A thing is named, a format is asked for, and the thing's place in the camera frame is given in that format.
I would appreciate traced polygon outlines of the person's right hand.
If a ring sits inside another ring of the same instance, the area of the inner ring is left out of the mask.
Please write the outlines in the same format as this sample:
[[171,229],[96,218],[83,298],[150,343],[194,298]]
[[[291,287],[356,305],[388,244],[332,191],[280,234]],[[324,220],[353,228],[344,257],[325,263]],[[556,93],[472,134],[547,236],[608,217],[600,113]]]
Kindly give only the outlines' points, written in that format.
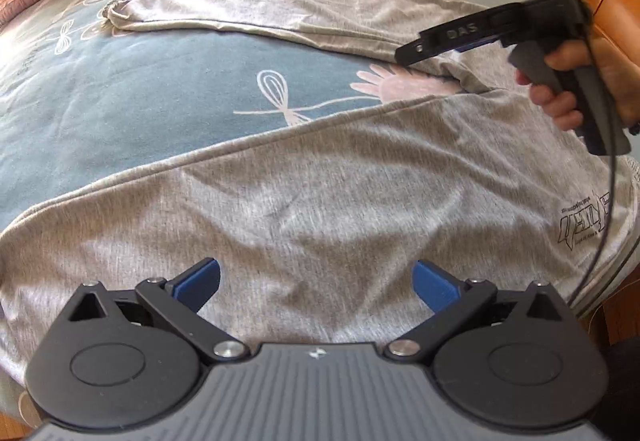
[[605,89],[612,98],[620,125],[630,129],[639,123],[639,66],[603,38],[568,40],[544,57],[544,62],[558,74],[574,72],[572,86],[578,91],[563,90],[554,93],[547,83],[539,83],[529,75],[516,70],[515,79],[527,86],[529,100],[544,112],[561,131],[582,127],[588,112],[585,96],[596,89],[597,105]]

